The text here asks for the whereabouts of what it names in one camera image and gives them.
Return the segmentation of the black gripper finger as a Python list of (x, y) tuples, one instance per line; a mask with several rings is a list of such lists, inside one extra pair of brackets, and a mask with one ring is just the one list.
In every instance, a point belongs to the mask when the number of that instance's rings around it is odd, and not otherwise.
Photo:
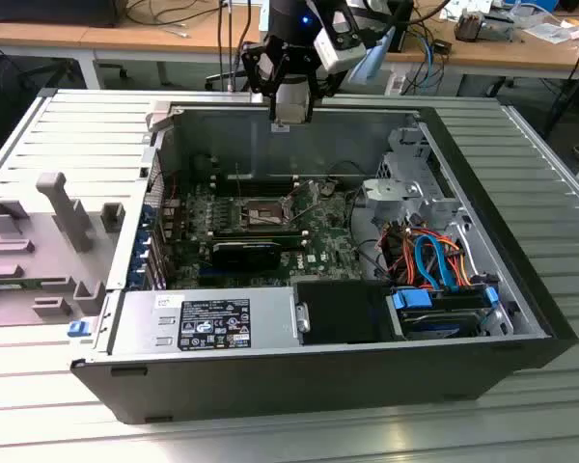
[(341, 85), (339, 73), (327, 74), (323, 78), (317, 76), (321, 67), (321, 59), (314, 49), (307, 52), (307, 84), (309, 96), (307, 98), (307, 122), (312, 121), (315, 104), (326, 96), (333, 96)]
[(278, 82), (276, 81), (278, 42), (264, 41), (243, 44), (240, 59), (252, 93), (261, 94), (268, 98), (269, 119), (274, 122), (278, 91)]

